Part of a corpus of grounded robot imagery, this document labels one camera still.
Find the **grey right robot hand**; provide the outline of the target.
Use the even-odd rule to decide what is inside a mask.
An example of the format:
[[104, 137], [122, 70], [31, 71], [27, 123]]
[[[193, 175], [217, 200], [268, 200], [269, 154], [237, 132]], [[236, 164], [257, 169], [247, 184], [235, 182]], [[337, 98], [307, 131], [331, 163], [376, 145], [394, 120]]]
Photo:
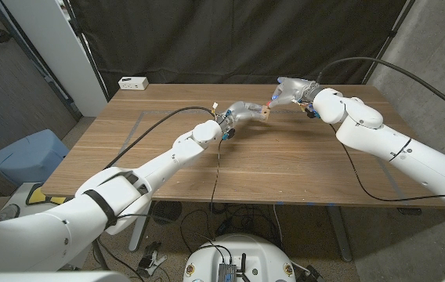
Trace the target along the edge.
[[290, 103], [310, 103], [321, 90], [315, 81], [301, 78], [279, 77], [268, 107], [273, 108]]

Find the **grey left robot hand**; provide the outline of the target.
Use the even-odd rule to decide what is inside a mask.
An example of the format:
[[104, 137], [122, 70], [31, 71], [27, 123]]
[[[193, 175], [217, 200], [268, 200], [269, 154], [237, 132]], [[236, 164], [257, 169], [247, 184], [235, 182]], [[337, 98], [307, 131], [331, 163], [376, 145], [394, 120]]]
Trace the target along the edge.
[[227, 133], [235, 128], [240, 121], [266, 121], [270, 109], [266, 105], [237, 101], [225, 111], [216, 115], [216, 122], [222, 130]]

